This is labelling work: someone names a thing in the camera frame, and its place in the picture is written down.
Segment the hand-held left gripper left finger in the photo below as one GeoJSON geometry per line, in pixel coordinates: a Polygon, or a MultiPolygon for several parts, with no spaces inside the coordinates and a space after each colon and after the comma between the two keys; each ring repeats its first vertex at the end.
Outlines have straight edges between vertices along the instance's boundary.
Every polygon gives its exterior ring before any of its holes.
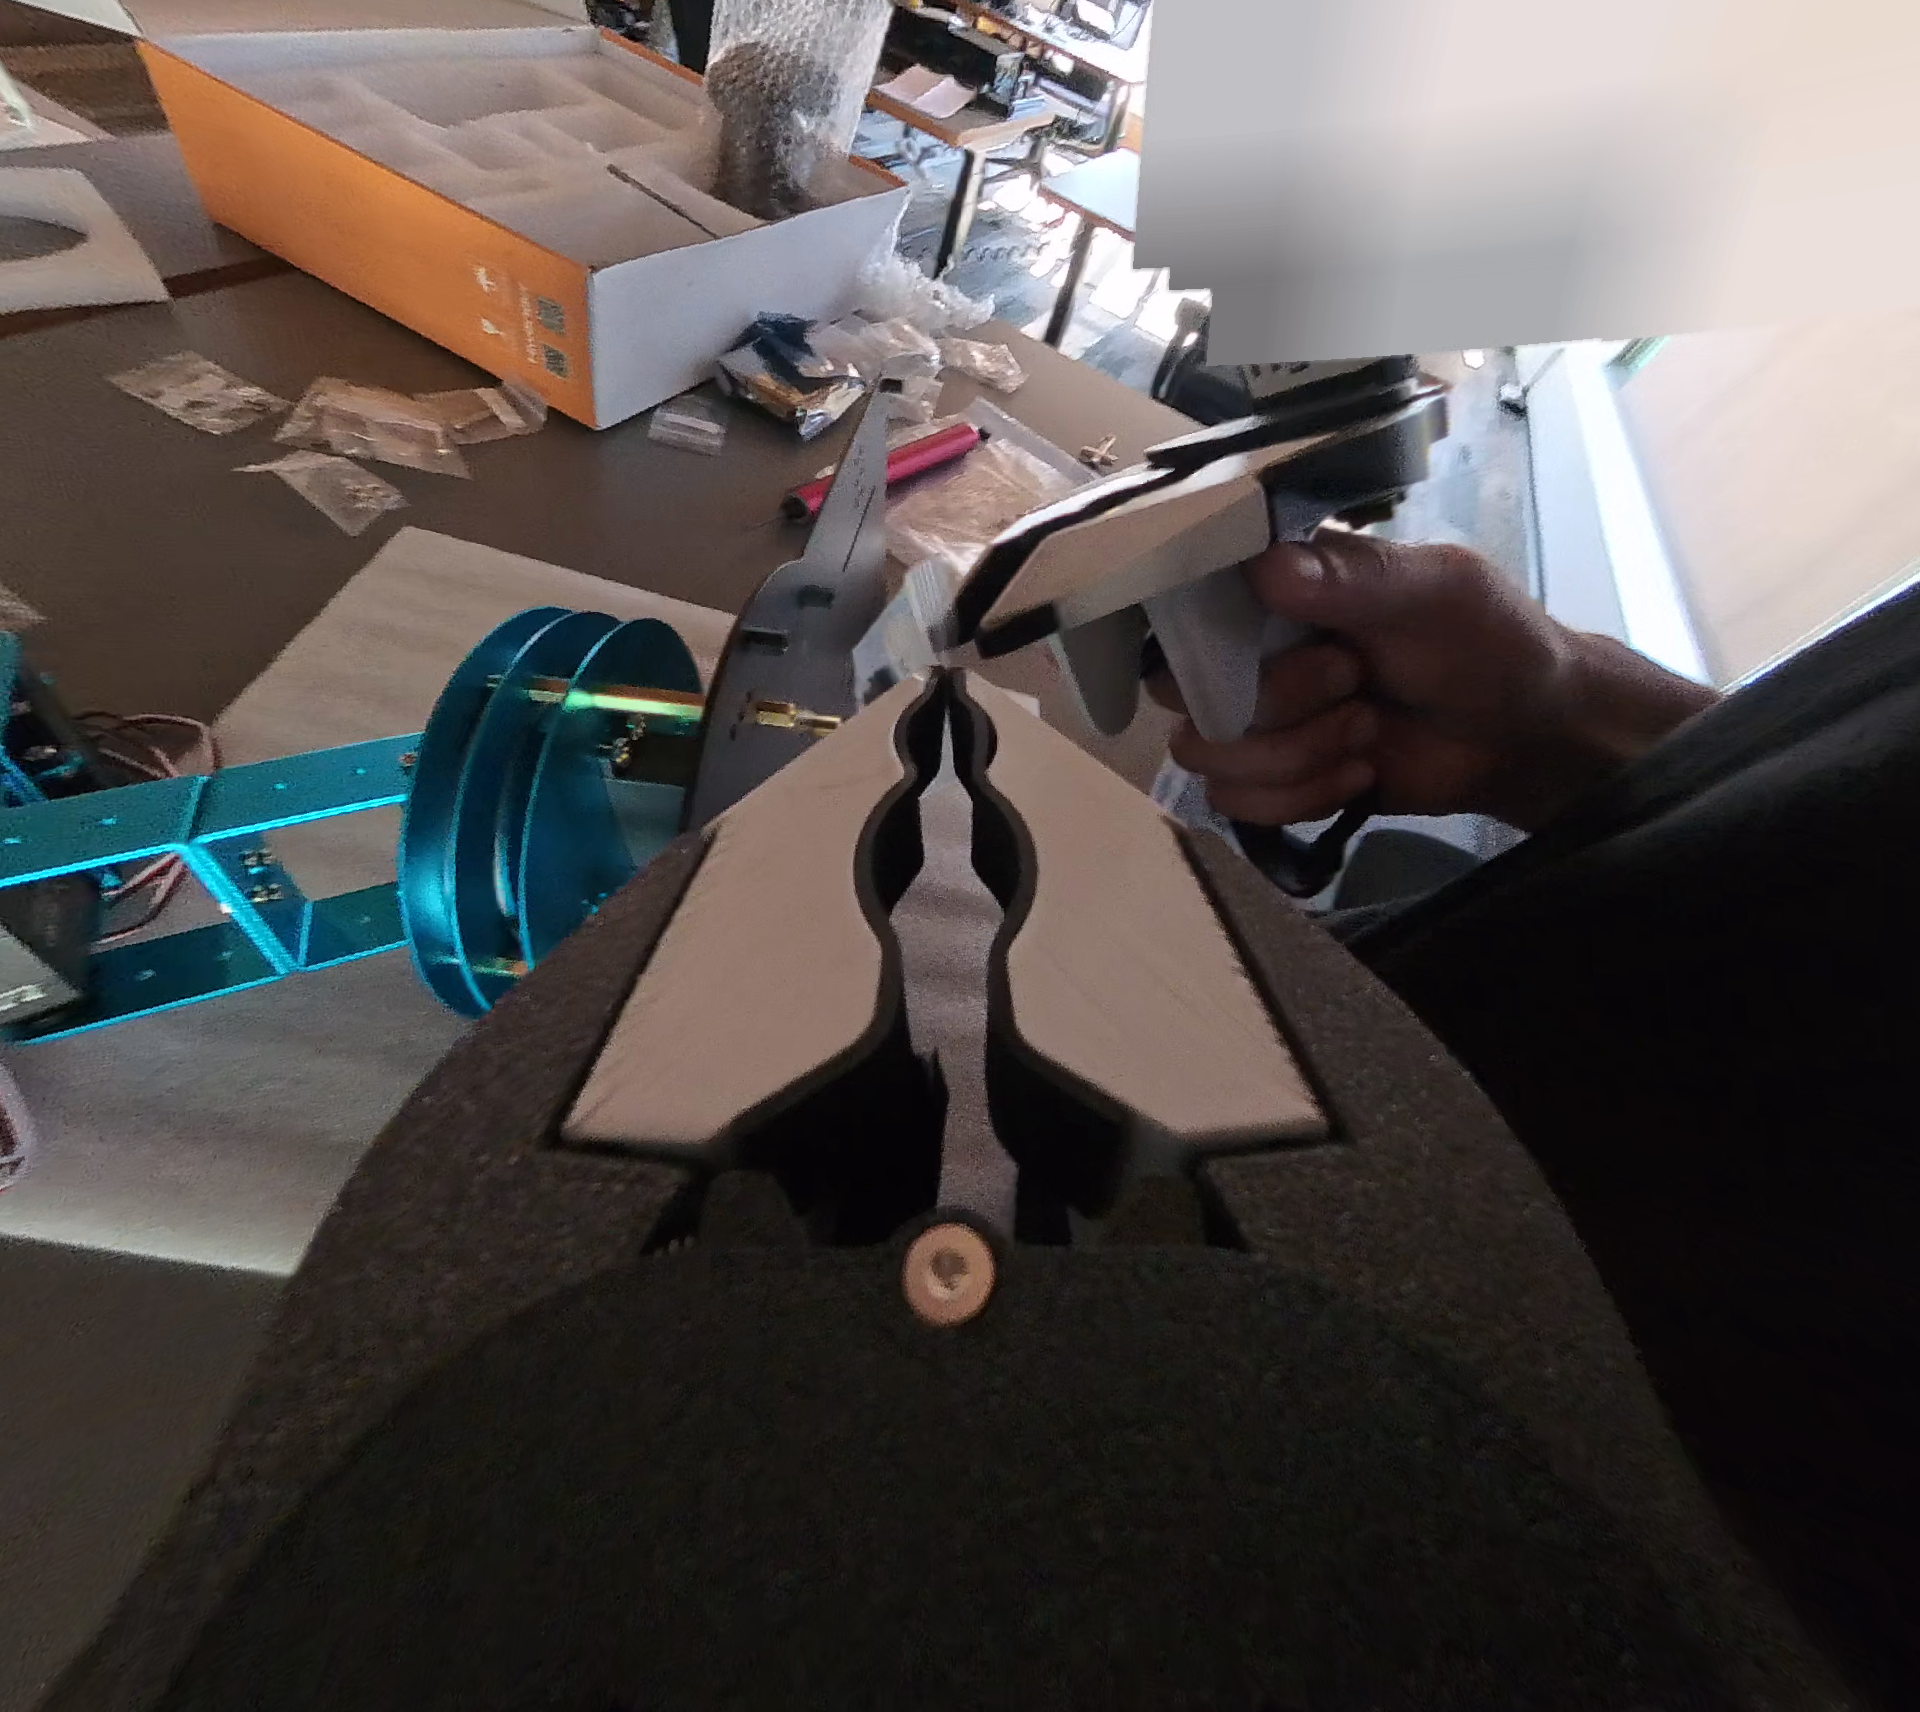
{"type": "Polygon", "coordinates": [[[891,1034],[945,697],[939,674],[901,681],[706,826],[564,1143],[728,1160],[891,1034]]]}

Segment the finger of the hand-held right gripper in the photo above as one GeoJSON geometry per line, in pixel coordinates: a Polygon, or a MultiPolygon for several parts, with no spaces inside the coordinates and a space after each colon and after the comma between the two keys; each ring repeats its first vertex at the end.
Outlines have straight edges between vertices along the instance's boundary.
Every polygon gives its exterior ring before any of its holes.
{"type": "Polygon", "coordinates": [[[1007,653],[1235,572],[1275,538],[1273,470],[1128,474],[1014,522],[950,600],[950,643],[1007,653]]]}
{"type": "Polygon", "coordinates": [[[1192,479],[1207,465],[1249,460],[1278,470],[1282,493],[1309,499],[1334,522],[1384,522],[1429,479],[1443,439],[1441,380],[1391,380],[1323,399],[1285,399],[1275,411],[1199,429],[1147,451],[1131,468],[1024,517],[998,538],[998,560],[1019,565],[1043,538],[1116,510],[1152,489],[1192,479]]]}

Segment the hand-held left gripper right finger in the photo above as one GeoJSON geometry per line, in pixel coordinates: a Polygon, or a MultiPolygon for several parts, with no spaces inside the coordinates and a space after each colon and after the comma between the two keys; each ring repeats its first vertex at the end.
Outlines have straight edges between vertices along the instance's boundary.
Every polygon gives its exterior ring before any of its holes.
{"type": "Polygon", "coordinates": [[[1000,913],[988,1089],[1012,1155],[1233,1155],[1330,1125],[1180,828],[958,671],[955,769],[1000,913]]]}

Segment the small clear plastic bag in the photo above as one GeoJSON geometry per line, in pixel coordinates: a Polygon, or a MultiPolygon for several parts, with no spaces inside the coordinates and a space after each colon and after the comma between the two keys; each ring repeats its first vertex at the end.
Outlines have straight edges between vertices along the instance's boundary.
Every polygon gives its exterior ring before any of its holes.
{"type": "Polygon", "coordinates": [[[868,624],[851,648],[853,700],[856,709],[875,702],[901,681],[932,671],[960,650],[957,596],[960,572],[941,558],[927,558],[906,572],[905,581],[868,624]]]}

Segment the person's right hand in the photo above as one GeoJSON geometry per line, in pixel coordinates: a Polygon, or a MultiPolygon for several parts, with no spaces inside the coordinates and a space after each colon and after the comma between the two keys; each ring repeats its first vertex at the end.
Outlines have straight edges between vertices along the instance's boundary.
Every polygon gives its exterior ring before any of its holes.
{"type": "Polygon", "coordinates": [[[1171,762],[1254,826],[1386,811],[1481,811],[1536,828],[1605,764],[1581,740],[1578,641],[1472,551],[1332,534],[1244,569],[1306,643],[1265,659],[1254,726],[1209,740],[1183,717],[1171,762]]]}

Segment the large clear zip bag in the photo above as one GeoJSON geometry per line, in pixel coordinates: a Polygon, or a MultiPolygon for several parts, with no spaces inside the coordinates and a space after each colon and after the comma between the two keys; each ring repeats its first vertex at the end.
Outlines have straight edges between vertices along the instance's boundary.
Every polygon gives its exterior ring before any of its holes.
{"type": "Polygon", "coordinates": [[[988,394],[974,394],[941,429],[960,425],[979,432],[970,451],[893,484],[887,493],[886,541],[898,569],[938,558],[965,572],[998,534],[1098,479],[1090,465],[1022,423],[988,394]]]}

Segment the red screwdriver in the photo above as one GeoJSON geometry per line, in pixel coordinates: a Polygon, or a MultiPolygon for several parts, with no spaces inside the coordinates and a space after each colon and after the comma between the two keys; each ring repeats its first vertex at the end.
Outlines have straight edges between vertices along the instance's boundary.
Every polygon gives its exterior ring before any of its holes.
{"type": "MultiPolygon", "coordinates": [[[[887,444],[886,482],[887,491],[903,484],[922,479],[962,460],[970,451],[977,451],[989,439],[983,413],[972,413],[931,429],[908,429],[898,439],[887,444]]],[[[815,477],[803,479],[780,501],[778,519],[787,524],[808,524],[817,520],[830,496],[830,484],[837,477],[839,465],[830,465],[815,477]]]]}

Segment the grey top table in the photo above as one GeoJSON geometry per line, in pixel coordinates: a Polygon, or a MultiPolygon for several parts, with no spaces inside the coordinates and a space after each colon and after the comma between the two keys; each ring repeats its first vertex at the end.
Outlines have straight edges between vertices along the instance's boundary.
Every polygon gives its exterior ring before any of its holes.
{"type": "Polygon", "coordinates": [[[1119,237],[1128,244],[1135,238],[1138,185],[1140,152],[1128,145],[1041,178],[1040,193],[1073,219],[1066,268],[1043,333],[1048,349],[1062,347],[1073,318],[1090,261],[1090,238],[1098,231],[1119,237]]]}

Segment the pile of clear parts bags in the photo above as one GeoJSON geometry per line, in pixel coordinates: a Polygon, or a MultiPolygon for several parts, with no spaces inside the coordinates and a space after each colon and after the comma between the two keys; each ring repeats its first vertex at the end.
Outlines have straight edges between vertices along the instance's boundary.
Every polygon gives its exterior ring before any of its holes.
{"type": "Polygon", "coordinates": [[[967,378],[1015,394],[1028,380],[1022,356],[983,328],[991,301],[927,276],[898,254],[867,259],[853,287],[855,361],[865,377],[894,380],[967,378]]]}

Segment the silver foil bag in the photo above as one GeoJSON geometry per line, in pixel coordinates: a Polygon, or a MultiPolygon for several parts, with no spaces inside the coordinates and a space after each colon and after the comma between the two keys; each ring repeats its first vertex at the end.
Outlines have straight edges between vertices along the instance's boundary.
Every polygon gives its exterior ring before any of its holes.
{"type": "Polygon", "coordinates": [[[713,380],[727,397],[753,406],[803,442],[822,437],[879,391],[879,382],[851,359],[822,351],[815,320],[787,311],[761,311],[718,354],[713,380]]]}

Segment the wooden top table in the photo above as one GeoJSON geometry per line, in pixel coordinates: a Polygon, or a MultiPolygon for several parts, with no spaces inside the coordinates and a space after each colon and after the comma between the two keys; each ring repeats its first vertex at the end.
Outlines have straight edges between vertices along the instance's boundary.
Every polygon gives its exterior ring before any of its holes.
{"type": "Polygon", "coordinates": [[[1015,116],[998,116],[995,107],[972,100],[950,110],[929,109],[919,98],[894,93],[894,83],[896,79],[875,79],[868,90],[867,107],[894,117],[908,129],[955,152],[960,159],[945,228],[929,266],[932,278],[941,278],[958,264],[970,244],[981,192],[988,185],[989,157],[1043,136],[1052,128],[1055,112],[1045,102],[1015,116]]]}

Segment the white foam sheet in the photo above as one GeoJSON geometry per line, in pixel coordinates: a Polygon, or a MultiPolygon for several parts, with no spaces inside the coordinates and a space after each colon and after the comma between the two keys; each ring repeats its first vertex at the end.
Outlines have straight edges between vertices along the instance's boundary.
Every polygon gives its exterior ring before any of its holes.
{"type": "MultiPolygon", "coordinates": [[[[732,617],[583,572],[401,529],[209,719],[232,764],[417,731],[493,624],[531,605],[657,615],[713,671],[732,617]]],[[[915,1046],[948,1086],[941,1203],[1014,1219],[979,1008],[996,911],[970,859],[972,804],[945,768],[922,797],[924,870],[898,902],[915,1046]]],[[[289,1274],[394,1110],[465,1023],[389,951],[10,1055],[36,1132],[2,1233],[190,1267],[289,1274]]]]}

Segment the bubble wrap bundle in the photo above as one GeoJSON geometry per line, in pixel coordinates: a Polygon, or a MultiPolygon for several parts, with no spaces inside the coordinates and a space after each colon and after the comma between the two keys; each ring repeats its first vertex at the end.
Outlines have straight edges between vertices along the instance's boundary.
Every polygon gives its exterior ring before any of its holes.
{"type": "Polygon", "coordinates": [[[702,79],[720,202],[768,221],[813,209],[856,136],[891,15],[889,0],[714,0],[702,79]]]}

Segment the orange cardboard box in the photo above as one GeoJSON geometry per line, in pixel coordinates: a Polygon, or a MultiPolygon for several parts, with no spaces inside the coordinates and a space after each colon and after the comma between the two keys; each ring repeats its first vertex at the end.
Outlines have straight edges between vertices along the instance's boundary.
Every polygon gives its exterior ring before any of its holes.
{"type": "Polygon", "coordinates": [[[898,240],[849,140],[792,216],[716,197],[706,88],[586,0],[10,1],[130,36],[220,225],[586,425],[842,314],[898,240]]]}

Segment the white foam insert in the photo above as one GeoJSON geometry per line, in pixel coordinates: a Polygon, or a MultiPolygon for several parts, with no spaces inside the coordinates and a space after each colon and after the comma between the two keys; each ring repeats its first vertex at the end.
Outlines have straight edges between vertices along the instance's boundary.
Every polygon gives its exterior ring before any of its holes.
{"type": "Polygon", "coordinates": [[[4,316],[168,301],[161,273],[85,174],[2,169],[4,316]]]}

